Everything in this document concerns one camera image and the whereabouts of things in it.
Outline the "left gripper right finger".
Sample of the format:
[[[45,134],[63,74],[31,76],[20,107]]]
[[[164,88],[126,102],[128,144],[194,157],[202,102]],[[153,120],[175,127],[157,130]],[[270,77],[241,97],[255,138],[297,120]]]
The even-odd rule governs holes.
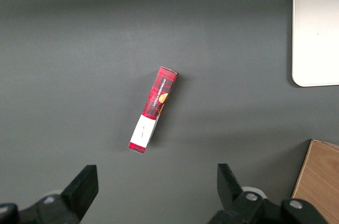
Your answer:
[[[253,190],[244,190],[228,164],[217,166],[217,191],[223,209],[209,223],[327,223],[305,200],[287,198],[276,205]]]

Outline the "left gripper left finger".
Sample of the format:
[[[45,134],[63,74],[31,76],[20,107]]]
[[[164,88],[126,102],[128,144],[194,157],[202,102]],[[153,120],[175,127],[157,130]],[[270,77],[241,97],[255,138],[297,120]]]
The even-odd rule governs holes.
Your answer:
[[[50,193],[20,210],[1,204],[1,223],[80,223],[99,191],[97,166],[87,165],[60,193]]]

